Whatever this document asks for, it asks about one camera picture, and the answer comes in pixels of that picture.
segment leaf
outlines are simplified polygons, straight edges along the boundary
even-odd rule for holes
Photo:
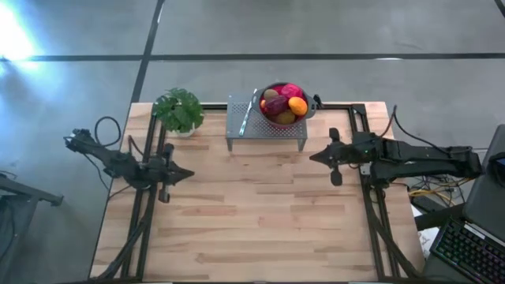
[[[204,120],[204,110],[198,98],[183,88],[172,88],[156,100],[154,111],[169,131],[188,132]]]

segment purple fruit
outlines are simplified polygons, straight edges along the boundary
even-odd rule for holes
[[[267,114],[280,114],[288,109],[287,98],[283,95],[278,95],[267,101],[265,108],[267,109]]]

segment mesh tray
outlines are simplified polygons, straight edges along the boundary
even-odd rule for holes
[[[244,136],[239,136],[245,113],[249,106],[249,95],[229,95],[226,112],[226,138],[233,139],[306,139],[307,122],[303,121],[287,129],[279,129],[255,110],[250,110]]]

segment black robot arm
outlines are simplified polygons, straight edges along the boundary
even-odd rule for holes
[[[342,184],[338,168],[342,164],[369,163],[370,183],[381,187],[387,187],[396,178],[434,174],[476,178],[482,172],[479,157],[471,147],[419,147],[375,133],[359,132],[354,134],[352,144],[344,144],[335,128],[330,129],[330,138],[331,143],[310,159],[332,169],[333,185]]]
[[[145,190],[153,183],[162,182],[159,200],[164,203],[170,201],[166,188],[168,185],[175,185],[194,175],[191,170],[183,169],[172,161],[172,144],[165,144],[163,155],[151,157],[147,163],[137,162],[130,152],[122,153],[105,148],[93,139],[87,129],[74,129],[71,136],[65,137],[65,145],[72,151],[97,158],[105,166],[103,172],[112,178],[123,177],[137,190]]]

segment gray floor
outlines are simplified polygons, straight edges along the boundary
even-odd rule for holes
[[[143,54],[156,0],[0,2],[0,51]],[[505,52],[493,0],[167,0],[153,54]],[[85,279],[106,192],[96,169],[64,147],[103,115],[125,121],[140,61],[0,62],[0,170],[65,195],[41,204],[8,283]],[[151,62],[140,94],[172,87],[223,102],[277,80],[324,101],[386,101],[412,133],[486,148],[505,122],[505,60]],[[111,125],[102,140],[113,140]],[[395,129],[399,139],[407,139]]]

